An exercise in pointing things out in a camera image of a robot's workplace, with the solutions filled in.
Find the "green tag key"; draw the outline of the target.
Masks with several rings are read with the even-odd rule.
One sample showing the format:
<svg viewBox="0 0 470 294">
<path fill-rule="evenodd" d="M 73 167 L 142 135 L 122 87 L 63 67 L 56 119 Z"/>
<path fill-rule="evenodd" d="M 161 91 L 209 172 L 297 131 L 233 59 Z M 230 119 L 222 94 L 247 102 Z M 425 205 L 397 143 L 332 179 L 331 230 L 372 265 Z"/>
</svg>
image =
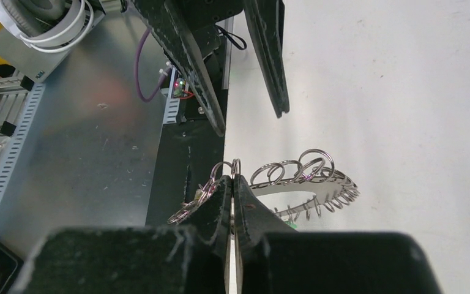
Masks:
<svg viewBox="0 0 470 294">
<path fill-rule="evenodd" d="M 290 226 L 291 228 L 295 230 L 297 229 L 297 225 L 291 220 L 285 220 L 285 224 L 287 224 L 288 226 Z"/>
</svg>

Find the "metal disc with keyrings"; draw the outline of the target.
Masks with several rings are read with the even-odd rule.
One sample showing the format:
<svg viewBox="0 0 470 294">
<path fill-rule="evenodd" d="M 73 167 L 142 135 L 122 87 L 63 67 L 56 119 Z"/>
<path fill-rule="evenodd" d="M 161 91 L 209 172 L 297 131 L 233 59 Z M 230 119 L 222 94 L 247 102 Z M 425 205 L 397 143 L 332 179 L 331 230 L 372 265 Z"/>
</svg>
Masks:
<svg viewBox="0 0 470 294">
<path fill-rule="evenodd" d="M 305 150 L 298 159 L 286 159 L 260 166 L 250 176 L 248 188 L 256 197 L 305 192 L 306 200 L 270 209 L 274 216 L 291 225 L 304 215 L 318 217 L 322 210 L 334 213 L 360 196 L 357 184 L 337 170 L 332 156 L 321 149 Z"/>
</svg>

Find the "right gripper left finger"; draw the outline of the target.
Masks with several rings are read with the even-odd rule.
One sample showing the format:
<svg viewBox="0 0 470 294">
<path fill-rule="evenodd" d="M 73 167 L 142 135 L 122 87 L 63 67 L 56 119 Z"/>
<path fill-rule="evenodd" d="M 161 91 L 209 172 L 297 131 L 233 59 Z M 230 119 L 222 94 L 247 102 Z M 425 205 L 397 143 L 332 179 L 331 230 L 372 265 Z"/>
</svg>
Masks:
<svg viewBox="0 0 470 294">
<path fill-rule="evenodd" d="M 13 293 L 227 293 L 233 182 L 179 225 L 65 227 L 30 253 Z"/>
</svg>

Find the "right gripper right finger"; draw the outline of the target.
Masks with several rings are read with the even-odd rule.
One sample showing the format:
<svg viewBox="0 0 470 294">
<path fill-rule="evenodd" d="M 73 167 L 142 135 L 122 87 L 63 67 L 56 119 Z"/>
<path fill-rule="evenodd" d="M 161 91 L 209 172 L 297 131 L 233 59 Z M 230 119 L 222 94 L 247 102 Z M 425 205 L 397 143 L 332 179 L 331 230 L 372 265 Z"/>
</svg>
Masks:
<svg viewBox="0 0 470 294">
<path fill-rule="evenodd" d="M 398 232 L 298 232 L 247 180 L 233 180 L 238 293 L 440 293 L 414 238 Z"/>
</svg>

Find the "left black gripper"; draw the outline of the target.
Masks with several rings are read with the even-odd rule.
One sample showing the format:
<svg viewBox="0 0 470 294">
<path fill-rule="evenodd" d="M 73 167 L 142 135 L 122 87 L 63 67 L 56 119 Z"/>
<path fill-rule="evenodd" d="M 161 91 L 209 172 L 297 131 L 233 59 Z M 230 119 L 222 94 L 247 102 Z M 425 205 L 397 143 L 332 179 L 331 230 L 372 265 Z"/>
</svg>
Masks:
<svg viewBox="0 0 470 294">
<path fill-rule="evenodd" d="M 289 112 L 289 95 L 283 62 L 285 5 L 281 0 L 132 1 L 152 28 L 160 46 L 189 82 L 215 133 L 223 137 L 225 119 L 202 53 L 212 53 L 226 37 L 245 49 L 218 22 L 243 11 L 276 117 Z"/>
</svg>

